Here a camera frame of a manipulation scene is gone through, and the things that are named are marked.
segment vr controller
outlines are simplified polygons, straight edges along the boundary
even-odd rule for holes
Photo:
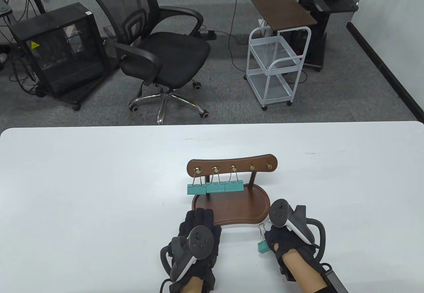
[[[214,245],[212,232],[204,225],[194,227],[188,237],[173,237],[171,247],[163,247],[160,252],[162,265],[171,281],[178,282],[197,260],[203,260],[211,254]],[[174,257],[174,264],[167,259]]]
[[[297,205],[295,210],[289,205],[287,200],[278,199],[274,201],[269,210],[269,219],[277,228],[286,227],[289,231],[293,231],[306,244],[315,246],[318,253],[315,260],[321,261],[325,250],[325,229],[324,225],[316,219],[306,218],[306,206]],[[315,244],[315,237],[307,225],[315,225],[320,234],[319,246]]]

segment mesh backrest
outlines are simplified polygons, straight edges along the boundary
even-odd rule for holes
[[[96,0],[112,24],[119,43],[132,44],[152,31],[158,20],[157,0]]]

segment chair armrest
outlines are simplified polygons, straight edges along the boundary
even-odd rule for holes
[[[138,60],[140,60],[140,63],[144,62],[152,65],[153,73],[151,75],[146,76],[146,79],[144,79],[145,85],[150,85],[162,69],[162,61],[156,55],[152,54],[149,51],[125,45],[122,43],[115,43],[115,48],[117,57],[119,59],[122,56],[136,57]]]
[[[203,24],[203,16],[199,12],[195,10],[191,10],[189,8],[173,7],[173,6],[159,7],[158,23],[163,21],[164,19],[167,19],[168,17],[179,16],[179,15],[192,16],[197,19],[197,24],[194,27],[194,29],[191,31],[191,33],[189,34],[190,36],[193,36],[196,32],[198,32],[200,27]]]

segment binder clip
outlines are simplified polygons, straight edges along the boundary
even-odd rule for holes
[[[199,167],[196,167],[194,169],[194,178],[192,184],[187,184],[187,195],[206,195],[206,185],[202,185],[202,177],[200,178],[200,185],[194,184],[194,181],[196,179],[196,174],[200,174],[202,172],[202,169]]]
[[[225,184],[225,191],[229,192],[229,191],[244,191],[244,182],[242,180],[238,180],[237,177],[237,166],[231,166],[230,167],[230,179],[228,180],[228,183]],[[235,181],[231,181],[231,175],[232,173],[235,172],[236,173],[236,180]]]
[[[206,183],[206,193],[223,193],[225,192],[225,185],[221,184],[221,180],[219,178],[219,171],[220,169],[218,167],[214,167],[212,169],[212,177],[211,182]],[[213,176],[217,174],[218,175],[218,181],[213,182]]]
[[[258,251],[259,253],[267,253],[268,251],[270,251],[270,249],[268,247],[268,243],[266,242],[266,240],[264,239],[262,235],[262,228],[264,228],[265,230],[264,223],[260,223],[258,225],[258,228],[259,228],[259,232],[261,233],[261,242],[258,243]]]

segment chair leg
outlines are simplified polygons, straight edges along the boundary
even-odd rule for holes
[[[162,104],[160,105],[160,109],[158,112],[158,119],[157,119],[158,125],[163,124],[163,118],[165,117],[165,109],[166,109],[167,101],[168,101],[168,96],[162,96]]]
[[[191,106],[195,107],[195,108],[199,111],[199,113],[200,113],[200,114],[202,114],[203,112],[205,112],[205,111],[202,109],[202,107],[201,107],[199,104],[195,103],[195,102],[188,101],[187,99],[182,98],[182,97],[180,97],[179,95],[176,95],[176,94],[174,94],[174,93],[173,93],[173,94],[171,94],[171,96],[172,96],[173,98],[176,98],[177,100],[180,100],[180,101],[182,101],[182,102],[184,102],[184,103],[190,104]]]
[[[128,107],[131,107],[134,103],[140,102],[144,99],[150,99],[150,98],[157,98],[160,97],[160,93],[158,94],[152,94],[151,96],[144,96],[142,98],[137,98],[135,97],[134,99],[131,100],[131,102],[128,104]]]

